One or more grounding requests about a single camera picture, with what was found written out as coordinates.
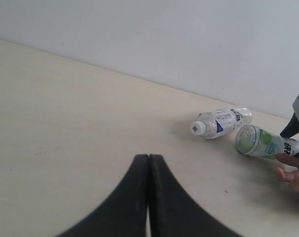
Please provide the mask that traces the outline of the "person's open hand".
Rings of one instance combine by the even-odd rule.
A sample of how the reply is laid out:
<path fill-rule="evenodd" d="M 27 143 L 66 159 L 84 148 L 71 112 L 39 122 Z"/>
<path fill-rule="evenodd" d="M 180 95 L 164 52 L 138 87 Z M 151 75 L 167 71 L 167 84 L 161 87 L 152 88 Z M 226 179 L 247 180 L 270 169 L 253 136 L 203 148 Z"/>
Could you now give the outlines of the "person's open hand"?
<path fill-rule="evenodd" d="M 291 172 L 276 168 L 276 176 L 279 181 L 287 182 L 289 188 L 299 195 L 299 159 L 286 154 L 278 154 L 276 157 L 279 162 L 297 168 L 297 170 Z"/>

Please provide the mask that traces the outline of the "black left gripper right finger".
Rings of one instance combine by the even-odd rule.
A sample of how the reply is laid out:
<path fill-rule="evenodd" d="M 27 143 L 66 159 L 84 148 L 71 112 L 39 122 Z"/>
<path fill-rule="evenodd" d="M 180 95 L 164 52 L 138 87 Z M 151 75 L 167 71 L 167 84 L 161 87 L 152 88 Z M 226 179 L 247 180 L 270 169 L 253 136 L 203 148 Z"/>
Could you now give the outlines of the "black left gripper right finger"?
<path fill-rule="evenodd" d="M 238 237 L 207 213 L 177 181 L 162 155 L 150 155 L 148 207 L 153 237 Z"/>

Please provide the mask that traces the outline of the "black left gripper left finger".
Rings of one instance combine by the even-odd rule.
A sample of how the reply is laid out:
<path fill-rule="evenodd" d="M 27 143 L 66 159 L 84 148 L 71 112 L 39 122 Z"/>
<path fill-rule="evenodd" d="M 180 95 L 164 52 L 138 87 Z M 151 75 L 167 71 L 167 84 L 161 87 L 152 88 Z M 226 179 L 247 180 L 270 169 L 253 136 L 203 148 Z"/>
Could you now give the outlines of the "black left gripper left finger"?
<path fill-rule="evenodd" d="M 145 237 L 149 156 L 136 155 L 109 196 L 60 237 Z"/>

